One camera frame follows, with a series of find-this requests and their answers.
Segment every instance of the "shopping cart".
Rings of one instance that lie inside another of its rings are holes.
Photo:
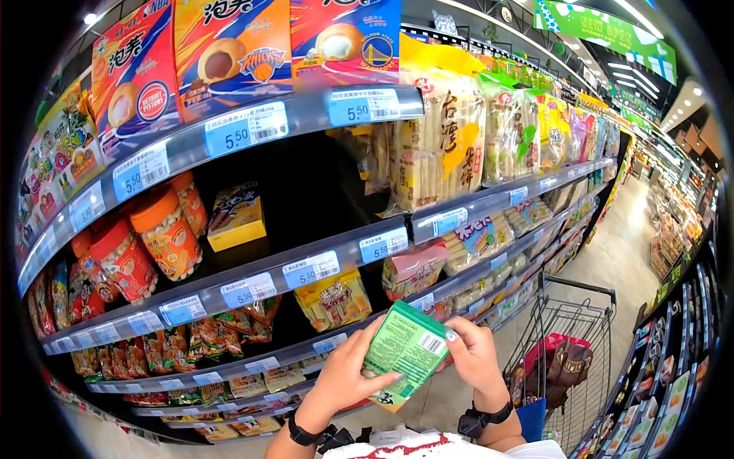
[[[517,341],[503,376],[528,441],[554,439],[566,455],[605,408],[611,377],[613,289],[539,273],[530,322]],[[608,294],[599,308],[553,300],[549,283]]]

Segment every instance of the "fingernail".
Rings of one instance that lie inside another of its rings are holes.
[[[456,341],[457,337],[459,336],[456,334],[455,331],[450,328],[446,328],[446,331],[443,332],[443,334],[446,335],[446,339],[448,339],[450,342]]]

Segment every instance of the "green snack box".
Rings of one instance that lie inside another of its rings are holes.
[[[362,375],[373,378],[398,372],[406,378],[368,398],[393,413],[400,409],[448,355],[445,329],[441,322],[396,301],[369,345]]]

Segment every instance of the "orange jar lid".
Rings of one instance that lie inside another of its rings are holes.
[[[127,220],[112,223],[92,236],[90,255],[97,261],[103,259],[117,249],[129,234],[130,225]]]
[[[194,173],[191,170],[182,172],[168,181],[168,184],[173,188],[173,191],[177,193],[192,183],[194,183]]]
[[[89,227],[81,230],[81,233],[71,238],[71,251],[74,252],[76,258],[80,259],[87,254],[92,243],[92,230]]]
[[[178,196],[171,187],[155,189],[130,213],[130,223],[138,233],[155,228],[166,219],[178,205]]]

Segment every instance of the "hand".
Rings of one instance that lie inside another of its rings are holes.
[[[403,377],[400,373],[387,373],[367,379],[360,373],[370,342],[384,320],[382,315],[364,330],[355,331],[329,355],[316,385],[298,408],[296,423],[301,428],[313,434],[321,432],[334,413]]]
[[[502,379],[492,332],[477,327],[463,317],[454,317],[444,324],[446,346],[451,351],[459,376],[474,387],[476,409],[486,413],[500,411],[509,393]]]

